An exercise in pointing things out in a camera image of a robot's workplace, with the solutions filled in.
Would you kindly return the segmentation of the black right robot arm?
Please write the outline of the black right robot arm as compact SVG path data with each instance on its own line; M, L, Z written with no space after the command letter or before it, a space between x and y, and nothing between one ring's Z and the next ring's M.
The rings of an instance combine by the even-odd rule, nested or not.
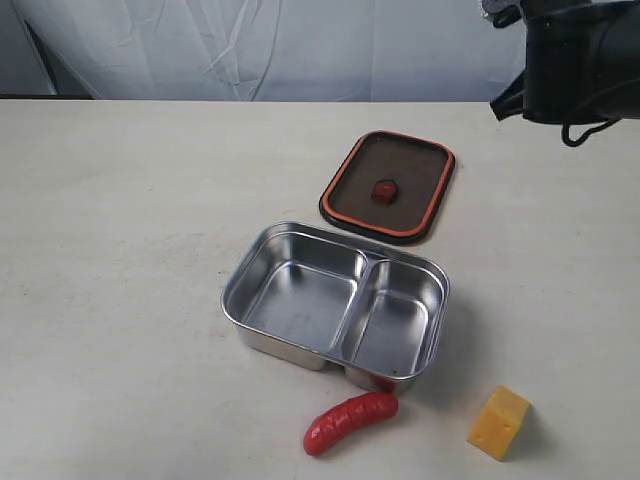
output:
M525 26L525 67L491 101L499 120L586 125L639 116L636 1L483 1L496 29Z

